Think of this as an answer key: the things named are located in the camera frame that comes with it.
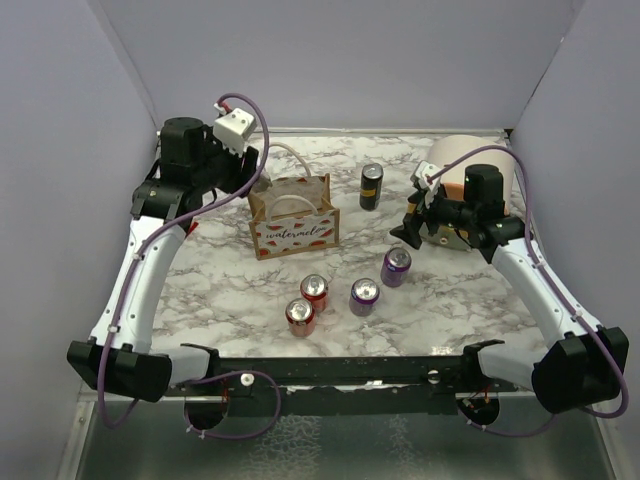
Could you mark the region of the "watermelon canvas tote bag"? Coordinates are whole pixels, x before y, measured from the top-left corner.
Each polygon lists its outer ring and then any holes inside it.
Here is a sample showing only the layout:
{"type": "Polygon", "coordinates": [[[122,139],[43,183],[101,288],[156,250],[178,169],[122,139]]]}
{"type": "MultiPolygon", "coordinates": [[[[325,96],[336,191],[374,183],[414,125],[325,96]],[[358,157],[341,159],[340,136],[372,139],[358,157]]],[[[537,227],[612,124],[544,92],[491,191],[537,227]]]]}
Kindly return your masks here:
{"type": "Polygon", "coordinates": [[[271,147],[291,154],[304,169],[302,176],[270,179],[263,174],[248,195],[249,229],[256,258],[266,260],[339,245],[340,209],[332,204],[331,177],[314,174],[292,147],[271,147]]]}

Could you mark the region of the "red cola can front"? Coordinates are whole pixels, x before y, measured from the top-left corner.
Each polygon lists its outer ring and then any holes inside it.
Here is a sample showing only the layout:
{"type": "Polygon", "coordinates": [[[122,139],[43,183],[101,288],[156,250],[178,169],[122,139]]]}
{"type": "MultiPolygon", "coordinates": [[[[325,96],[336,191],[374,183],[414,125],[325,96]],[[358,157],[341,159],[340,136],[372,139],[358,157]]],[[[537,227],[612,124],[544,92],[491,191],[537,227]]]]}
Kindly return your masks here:
{"type": "Polygon", "coordinates": [[[296,337],[307,337],[315,329],[315,310],[311,302],[305,298],[291,300],[285,308],[285,318],[289,331],[296,337]]]}

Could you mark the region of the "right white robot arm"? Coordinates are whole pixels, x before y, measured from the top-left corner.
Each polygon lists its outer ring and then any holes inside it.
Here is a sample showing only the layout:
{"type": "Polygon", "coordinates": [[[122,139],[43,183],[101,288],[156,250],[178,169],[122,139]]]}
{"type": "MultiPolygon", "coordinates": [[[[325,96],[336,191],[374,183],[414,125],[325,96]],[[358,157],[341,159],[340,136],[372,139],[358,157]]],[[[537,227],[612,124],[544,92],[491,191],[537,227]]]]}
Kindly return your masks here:
{"type": "Polygon", "coordinates": [[[467,167],[460,200],[448,197],[433,164],[421,162],[411,182],[416,191],[392,236],[417,249],[422,244],[421,229],[436,234],[445,226],[465,232],[469,245],[522,300],[547,346],[534,353],[510,348],[501,340],[469,345],[459,367],[461,383],[481,391],[494,379],[505,380],[534,392],[553,414],[621,394],[629,347],[626,335],[582,312],[579,302],[545,266],[524,222],[505,210],[499,169],[487,164],[467,167]]]}

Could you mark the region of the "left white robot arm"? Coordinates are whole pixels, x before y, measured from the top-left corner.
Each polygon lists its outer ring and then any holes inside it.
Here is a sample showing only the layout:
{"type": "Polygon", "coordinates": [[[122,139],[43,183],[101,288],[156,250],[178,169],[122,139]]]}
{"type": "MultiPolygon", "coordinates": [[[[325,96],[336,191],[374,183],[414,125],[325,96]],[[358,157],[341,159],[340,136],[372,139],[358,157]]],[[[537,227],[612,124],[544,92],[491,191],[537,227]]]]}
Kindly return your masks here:
{"type": "Polygon", "coordinates": [[[187,382],[202,395],[220,385],[211,350],[153,351],[153,322],[204,195],[244,197],[250,189],[259,152],[247,142],[255,128],[255,117],[240,108],[210,125],[192,117],[165,121],[157,158],[132,195],[128,244],[110,298],[89,338],[67,350],[68,363],[92,389],[156,402],[175,384],[187,382]]]}

